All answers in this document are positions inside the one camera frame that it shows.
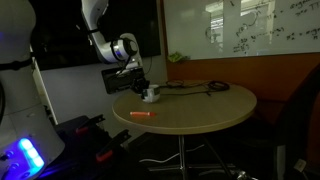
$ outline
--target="chair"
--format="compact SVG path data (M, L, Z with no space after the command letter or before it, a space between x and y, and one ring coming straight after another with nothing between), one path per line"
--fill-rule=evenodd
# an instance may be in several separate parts
M224 159L259 180L301 179L293 167L306 158L309 121L319 91L320 64L285 103L275 125L252 117L206 138L218 152L227 154L221 155Z

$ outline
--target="white object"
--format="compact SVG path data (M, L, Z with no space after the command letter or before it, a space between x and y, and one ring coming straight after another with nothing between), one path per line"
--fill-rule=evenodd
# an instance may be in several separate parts
M29 1L0 0L0 64L30 58L30 36L35 22L35 13ZM61 154L64 143L46 116L31 66L17 71L0 71L0 81L6 99L0 125L0 153L11 151L16 141L27 137L34 142L34 148L43 157L44 167L47 166ZM18 159L12 157L2 162L0 177L16 161Z
M133 34L125 33L119 39L106 42L98 30L98 20L108 8L108 0L82 0L82 15L86 22L90 39L96 48L99 59L103 63L117 63L129 61L138 63L142 67L139 47Z
M149 85L148 89L142 90L142 101L146 103L157 102L160 98L160 87L157 84Z

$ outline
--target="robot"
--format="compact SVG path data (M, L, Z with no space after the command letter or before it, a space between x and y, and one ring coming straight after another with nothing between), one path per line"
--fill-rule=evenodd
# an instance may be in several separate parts
M97 22L107 7L108 0L82 0L83 19L99 59L124 62L119 75L141 70L139 47L132 34L105 42L99 32ZM1 180L35 179L65 147L47 118L32 76L30 37L35 23L28 0L0 0Z

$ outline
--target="black cable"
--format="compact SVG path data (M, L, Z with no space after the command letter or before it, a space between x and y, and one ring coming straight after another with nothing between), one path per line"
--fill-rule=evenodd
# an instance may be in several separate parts
M0 71L3 70L19 70L23 67L29 66L32 64L32 58L29 58L25 61L13 61L11 63L0 64Z
M209 147L209 149L211 150L211 152L213 152L214 156L217 158L217 160L219 161L219 164L221 165L221 167L223 168L223 170L225 171L226 175L228 176L228 178L230 180L233 179L232 174L230 169L228 168L228 166L226 165L226 163L221 159L221 157L219 156L219 154L217 153L217 151L214 149L214 147L212 146L212 144L208 141L208 139L203 136L203 140L206 143L206 145Z
M194 83L184 85L183 80L173 80L167 81L166 86L161 86L162 88L176 88L176 89L186 89L186 88L193 88L197 86L204 86L207 90L206 91L197 91L191 93L175 93L175 94L161 94L161 95L177 95L177 96L185 96L185 95L192 95L192 94L200 94L205 93L210 96L211 92L219 92L219 91L226 91L230 88L229 84L222 82L222 81L207 81L202 83Z
M0 126L2 123L3 115L4 115L5 106L6 106L5 93L4 93L2 83L0 82Z
M152 56L151 56L151 60L150 60L149 69L148 69L148 71L147 71L144 75L147 75L147 74L150 72L151 67L152 67Z
M130 59L131 59L131 56L128 57L126 63L123 65L123 67L120 70L120 72L118 73L118 75L121 75L121 73L126 69L127 65L129 64Z

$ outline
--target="round table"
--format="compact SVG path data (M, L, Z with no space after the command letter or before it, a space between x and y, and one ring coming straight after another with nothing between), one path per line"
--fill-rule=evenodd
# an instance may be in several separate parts
M128 127L141 131L179 135L180 168L187 179L183 135L222 130L245 121L257 104L248 89L230 85L230 89L206 92L203 86L192 88L161 88L155 103L143 102L129 91L113 104L115 117ZM155 116L132 116L130 112L153 112Z

